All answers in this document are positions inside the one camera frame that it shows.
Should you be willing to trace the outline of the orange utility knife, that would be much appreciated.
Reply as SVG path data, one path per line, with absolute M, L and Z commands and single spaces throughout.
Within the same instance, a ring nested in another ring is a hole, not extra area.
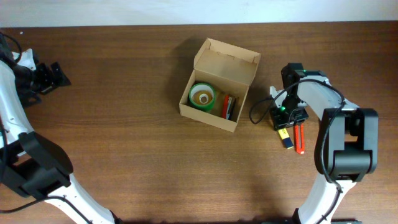
M 305 153 L 305 141 L 304 141 L 304 131 L 303 123 L 294 126 L 294 137 L 295 137 L 295 151 L 298 154 Z

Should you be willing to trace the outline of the yellow highlighter marker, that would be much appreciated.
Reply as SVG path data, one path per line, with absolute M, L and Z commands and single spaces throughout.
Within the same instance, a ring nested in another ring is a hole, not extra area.
M 294 144 L 285 128 L 279 129 L 277 132 L 279 133 L 282 143 L 286 149 L 291 149 L 294 147 Z

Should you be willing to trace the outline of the brown cardboard box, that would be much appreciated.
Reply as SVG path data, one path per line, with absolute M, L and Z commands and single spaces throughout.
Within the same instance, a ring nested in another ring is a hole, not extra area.
M 180 114 L 235 132 L 260 59 L 259 52 L 207 38 L 194 58 L 193 71 L 179 102 Z M 216 91 L 215 104 L 209 112 L 198 110 L 189 102 L 188 93 L 197 83 L 207 83 Z M 231 120 L 221 117 L 226 95 L 237 98 Z

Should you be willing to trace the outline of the green tape roll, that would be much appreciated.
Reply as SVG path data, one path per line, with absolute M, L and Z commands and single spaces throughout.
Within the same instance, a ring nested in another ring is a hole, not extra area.
M 215 89 L 207 83 L 193 85 L 188 93 L 190 104 L 201 111 L 209 112 L 215 104 Z

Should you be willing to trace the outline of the small yellow tape roll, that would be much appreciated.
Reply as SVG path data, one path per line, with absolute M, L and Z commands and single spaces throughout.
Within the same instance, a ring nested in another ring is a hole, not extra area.
M 213 97 L 210 93 L 203 92 L 203 93 L 198 93 L 195 96 L 195 99 L 198 105 L 207 105 L 213 100 Z

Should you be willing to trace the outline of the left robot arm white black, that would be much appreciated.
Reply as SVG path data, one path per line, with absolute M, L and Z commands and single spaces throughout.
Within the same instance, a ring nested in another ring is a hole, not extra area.
M 78 183 L 67 153 L 35 132 L 24 109 L 41 102 L 41 95 L 68 86 L 59 63 L 40 63 L 32 49 L 17 52 L 1 34 L 1 183 L 33 202 L 2 214 L 47 202 L 75 223 L 122 223 Z

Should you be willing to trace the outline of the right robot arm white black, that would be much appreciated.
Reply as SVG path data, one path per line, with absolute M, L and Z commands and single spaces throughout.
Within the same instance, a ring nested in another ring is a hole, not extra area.
M 331 223 L 344 196 L 377 167 L 378 113 L 347 100 L 320 70 L 288 63 L 281 76 L 283 90 L 270 88 L 274 129 L 303 124 L 308 118 L 307 106 L 320 120 L 314 149 L 317 177 L 292 221 Z

